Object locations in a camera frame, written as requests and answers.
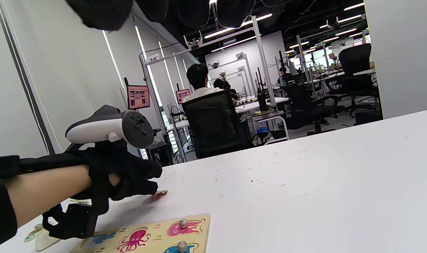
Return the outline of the person's right hand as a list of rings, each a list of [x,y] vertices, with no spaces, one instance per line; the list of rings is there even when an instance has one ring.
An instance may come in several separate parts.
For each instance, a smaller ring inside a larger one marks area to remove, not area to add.
[[[89,28],[119,30],[138,5],[149,21],[161,23],[169,12],[192,29],[206,26],[210,19],[208,0],[68,0],[67,4]],[[216,18],[222,27],[238,28],[251,15],[253,0],[217,0]]]

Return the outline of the person's left hand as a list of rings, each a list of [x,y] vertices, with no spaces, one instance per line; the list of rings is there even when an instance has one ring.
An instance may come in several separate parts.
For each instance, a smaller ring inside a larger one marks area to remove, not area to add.
[[[68,205],[63,212],[56,205],[43,213],[43,228],[51,237],[62,240],[93,236],[97,218],[109,210],[109,200],[119,201],[134,195],[152,195],[158,185],[153,178],[162,174],[161,166],[128,152],[124,140],[103,141],[85,150],[69,150],[46,159],[45,168],[87,165],[90,186],[73,198],[91,200],[91,205]]]

